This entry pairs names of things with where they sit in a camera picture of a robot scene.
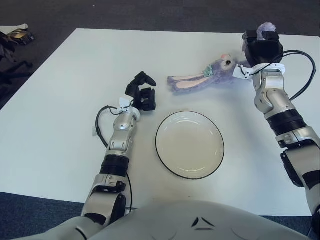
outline plate rim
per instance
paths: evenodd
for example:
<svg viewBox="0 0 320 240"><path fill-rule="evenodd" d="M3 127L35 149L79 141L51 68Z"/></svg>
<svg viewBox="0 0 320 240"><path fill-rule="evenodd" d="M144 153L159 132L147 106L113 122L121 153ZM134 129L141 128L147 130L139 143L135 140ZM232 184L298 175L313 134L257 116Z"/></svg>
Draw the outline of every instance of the plate rim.
<svg viewBox="0 0 320 240"><path fill-rule="evenodd" d="M191 178L191 177L186 177L186 176L181 176L177 173L175 173L174 171L172 171L169 167L167 167L167 165L162 161L161 157L160 157L160 154L158 152L158 148L157 148L157 137L158 137L158 132L159 132L159 129L160 127L162 126L162 124L169 118L171 117L172 115L174 114L178 114L178 113L194 113L194 114L199 114L201 116L203 116L204 118L208 119L215 127L216 129L218 130L220 136L221 136L221 139L222 139L222 145L223 145L223 154L222 154L222 159L221 159L221 162L220 164L218 165L218 167L213 171L211 172L210 174L206 175L206 176L202 176L202 177L197 177L197 178ZM158 155L161 163L165 166L166 169L168 169L171 173L173 173L174 175L180 177L180 178L183 178L183 179L188 179L188 180L199 180L199 179L204 179L206 177L209 177L210 175L214 174L221 166L222 162L224 161L224 158L225 158L225 152L226 152L226 147L225 147L225 141L224 141L224 138L219 130L219 128L217 127L217 125L208 117L206 117L205 115L199 113L199 112L196 112L196 111L177 111L177 112L174 112L172 114L170 114L169 116L167 116L159 125L157 131L156 131L156 134L155 134L155 141L154 141L154 145L155 145L155 150L156 150L156 154Z"/></svg>

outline dark floor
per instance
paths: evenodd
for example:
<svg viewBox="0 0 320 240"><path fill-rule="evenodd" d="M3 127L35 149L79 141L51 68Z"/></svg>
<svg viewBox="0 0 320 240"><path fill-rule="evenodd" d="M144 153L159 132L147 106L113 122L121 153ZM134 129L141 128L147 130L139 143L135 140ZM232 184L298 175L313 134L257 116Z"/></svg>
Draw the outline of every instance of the dark floor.
<svg viewBox="0 0 320 240"><path fill-rule="evenodd" d="M34 71L76 28L243 33L266 21L280 34L319 36L319 0L0 0L0 26L27 23L36 38L15 53ZM8 67L0 62L0 71ZM26 80L0 86L0 109ZM0 239L44 232L78 216L82 206L0 193ZM305 235L310 229L310 217L268 218Z"/></svg>

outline purple plush rabbit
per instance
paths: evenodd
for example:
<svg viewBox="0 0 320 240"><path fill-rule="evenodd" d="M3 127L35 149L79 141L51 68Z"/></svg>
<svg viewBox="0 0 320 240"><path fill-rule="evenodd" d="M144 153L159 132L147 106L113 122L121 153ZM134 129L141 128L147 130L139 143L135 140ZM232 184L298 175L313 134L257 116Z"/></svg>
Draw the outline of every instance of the purple plush rabbit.
<svg viewBox="0 0 320 240"><path fill-rule="evenodd" d="M238 61L229 54L223 54L199 75L169 76L167 81L174 92L190 92L203 89L210 84L232 84L238 81L232 76L237 64L249 67L247 61Z"/></svg>

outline white table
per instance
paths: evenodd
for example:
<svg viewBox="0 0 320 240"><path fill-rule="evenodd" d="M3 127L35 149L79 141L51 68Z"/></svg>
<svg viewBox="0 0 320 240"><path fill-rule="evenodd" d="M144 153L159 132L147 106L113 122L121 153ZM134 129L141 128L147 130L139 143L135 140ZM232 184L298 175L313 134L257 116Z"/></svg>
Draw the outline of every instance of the white table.
<svg viewBox="0 0 320 240"><path fill-rule="evenodd" d="M159 201L204 200L258 215L310 215L305 191L291 183L275 135L254 106L253 84L209 87L174 95L167 76L200 73L221 54L241 51L241 34L77 29L0 111L0 191L84 202L104 159L93 136L98 110L117 106L140 71L157 82L154 112L137 124L129 164L133 206ZM309 53L320 69L320 40L280 36L285 50ZM308 80L303 56L283 59L290 96ZM294 101L305 121L320 133L320 77ZM158 159L155 135L168 115L195 111L210 118L224 139L220 168L201 180L179 178ZM108 140L115 117L104 114Z"/></svg>

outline white plate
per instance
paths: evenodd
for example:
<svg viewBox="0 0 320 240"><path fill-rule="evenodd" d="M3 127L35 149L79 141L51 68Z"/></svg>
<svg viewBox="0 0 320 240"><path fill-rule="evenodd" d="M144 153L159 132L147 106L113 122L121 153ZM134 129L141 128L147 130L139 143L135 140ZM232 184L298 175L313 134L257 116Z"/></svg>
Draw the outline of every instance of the white plate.
<svg viewBox="0 0 320 240"><path fill-rule="evenodd" d="M155 146L161 162L186 179L202 179L214 173L225 153L216 125L192 111L176 112L159 126Z"/></svg>

